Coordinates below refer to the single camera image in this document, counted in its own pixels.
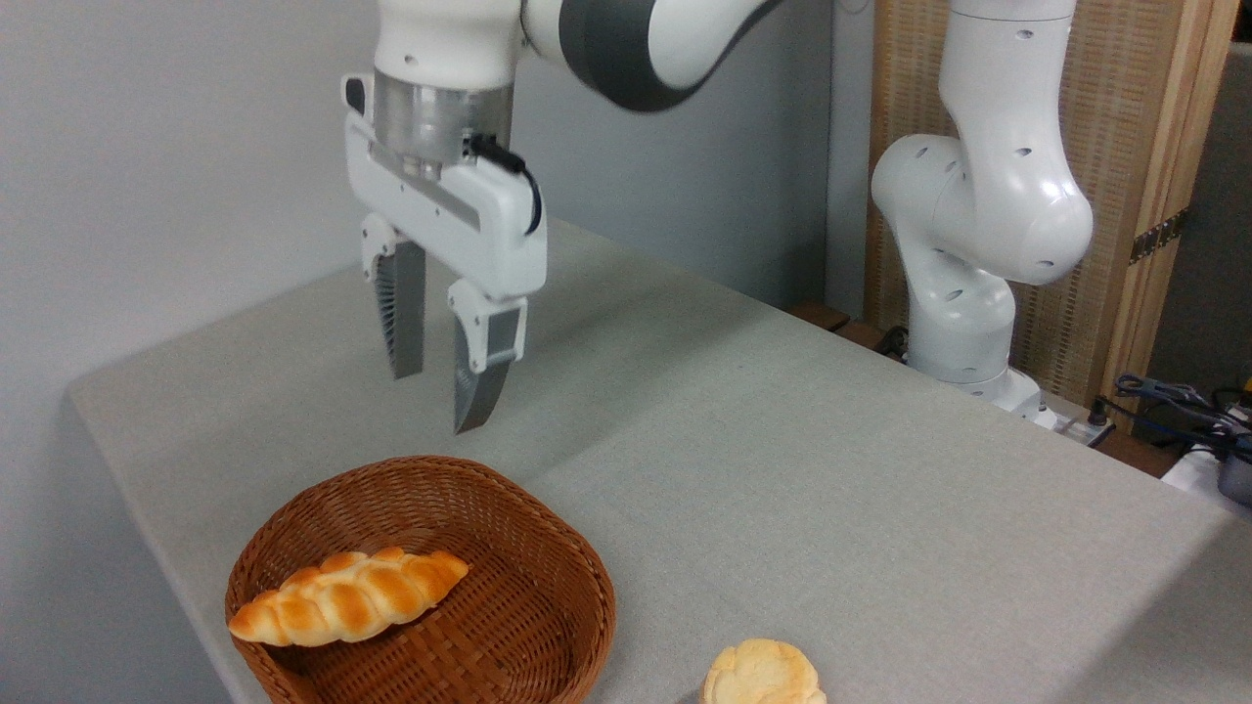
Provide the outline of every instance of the robotic arm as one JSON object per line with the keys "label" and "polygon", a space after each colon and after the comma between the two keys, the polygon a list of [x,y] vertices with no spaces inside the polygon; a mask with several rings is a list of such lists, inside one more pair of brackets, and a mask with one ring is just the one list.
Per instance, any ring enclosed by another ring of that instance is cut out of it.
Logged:
{"label": "robotic arm", "polygon": [[490,417],[547,274],[542,197],[507,149],[526,40],[618,105],[661,110],[776,3],[379,0],[374,73],[343,84],[348,175],[373,210],[362,261],[397,378],[422,370],[426,254],[461,277],[448,291],[457,432]]}
{"label": "robotic arm", "polygon": [[1008,366],[1005,279],[1052,283],[1090,243],[1057,115],[1074,1],[953,0],[939,94],[960,139],[900,139],[871,184],[909,282],[909,366],[1047,427],[1038,385]]}
{"label": "robotic arm", "polygon": [[[397,377],[422,366],[426,253],[461,277],[458,432],[495,407],[546,278],[538,185],[507,149],[523,48],[622,108],[664,110],[779,1],[379,0],[374,73],[344,81],[349,178],[373,210],[364,271]],[[1054,281],[1089,239],[1057,123],[1074,1],[953,0],[940,90],[962,139],[905,138],[875,173],[909,271],[910,365],[975,395],[1005,386],[1014,303],[999,277]]]}

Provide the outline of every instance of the brown woven basket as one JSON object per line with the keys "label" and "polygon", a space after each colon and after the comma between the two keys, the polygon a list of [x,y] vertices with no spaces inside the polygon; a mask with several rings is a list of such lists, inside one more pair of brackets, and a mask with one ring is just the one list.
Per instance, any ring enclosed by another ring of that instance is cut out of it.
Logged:
{"label": "brown woven basket", "polygon": [[234,639],[274,701],[582,701],[608,656],[613,588],[591,545],[483,465],[398,457],[307,489],[239,556],[225,616],[295,570],[349,550],[447,550],[470,574],[416,621],[362,643]]}

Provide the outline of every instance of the black cable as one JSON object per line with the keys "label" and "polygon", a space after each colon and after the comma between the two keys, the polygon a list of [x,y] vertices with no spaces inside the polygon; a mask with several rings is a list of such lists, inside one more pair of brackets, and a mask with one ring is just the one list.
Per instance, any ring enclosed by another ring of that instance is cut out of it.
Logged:
{"label": "black cable", "polygon": [[501,147],[495,134],[481,133],[466,138],[464,155],[482,157],[508,173],[526,177],[526,182],[531,184],[531,225],[526,234],[537,230],[540,220],[543,219],[543,197],[540,194],[540,184],[535,180],[535,175],[526,168],[526,160]]}
{"label": "black cable", "polygon": [[1097,403],[1099,403],[1099,406],[1101,406],[1102,410],[1103,408],[1113,408],[1114,411],[1117,411],[1117,412],[1119,412],[1119,413],[1122,413],[1122,415],[1132,418],[1137,423],[1142,423],[1142,425],[1144,425],[1144,426],[1147,426],[1149,428],[1153,428],[1156,431],[1159,431],[1159,432],[1163,432],[1163,433],[1167,433],[1167,435],[1172,435],[1174,437],[1179,437],[1182,440],[1186,440],[1186,441],[1191,442],[1192,445],[1203,445],[1203,446],[1213,450],[1214,455],[1233,455],[1233,456],[1238,457],[1239,460],[1243,460],[1244,462],[1252,462],[1252,450],[1249,450],[1246,445],[1242,445],[1238,441],[1238,438],[1228,440],[1228,436],[1226,433],[1212,432],[1212,433],[1208,433],[1208,435],[1199,435],[1199,433],[1187,432],[1187,431],[1182,431],[1182,430],[1178,430],[1178,428],[1172,428],[1172,427],[1168,427],[1168,426],[1163,426],[1163,425],[1153,421],[1152,418],[1148,418],[1146,416],[1136,413],[1134,411],[1131,411],[1129,408],[1124,408],[1124,407],[1114,403],[1113,401],[1111,401],[1109,398],[1107,398],[1104,396],[1097,396],[1096,401],[1097,401]]}

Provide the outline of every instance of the wooden panel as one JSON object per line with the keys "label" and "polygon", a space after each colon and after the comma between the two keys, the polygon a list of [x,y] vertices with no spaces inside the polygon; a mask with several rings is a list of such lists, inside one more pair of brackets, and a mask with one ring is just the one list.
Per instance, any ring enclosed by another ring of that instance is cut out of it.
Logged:
{"label": "wooden panel", "polygon": [[[1164,222],[1191,202],[1238,4],[1209,0],[1186,6],[1153,140],[1139,232]],[[1104,393],[1124,372],[1147,373],[1176,254],[1177,246],[1171,243],[1131,266],[1102,375]]]}

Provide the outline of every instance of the white wall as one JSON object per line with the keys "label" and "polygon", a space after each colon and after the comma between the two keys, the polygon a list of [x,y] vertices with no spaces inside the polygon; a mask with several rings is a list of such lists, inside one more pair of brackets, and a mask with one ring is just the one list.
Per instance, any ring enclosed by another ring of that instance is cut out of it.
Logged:
{"label": "white wall", "polygon": [[[223,700],[64,391],[354,259],[336,91],[373,11],[0,0],[0,700]],[[530,64],[516,145],[557,217],[811,296],[829,31],[793,0],[651,120]]]}

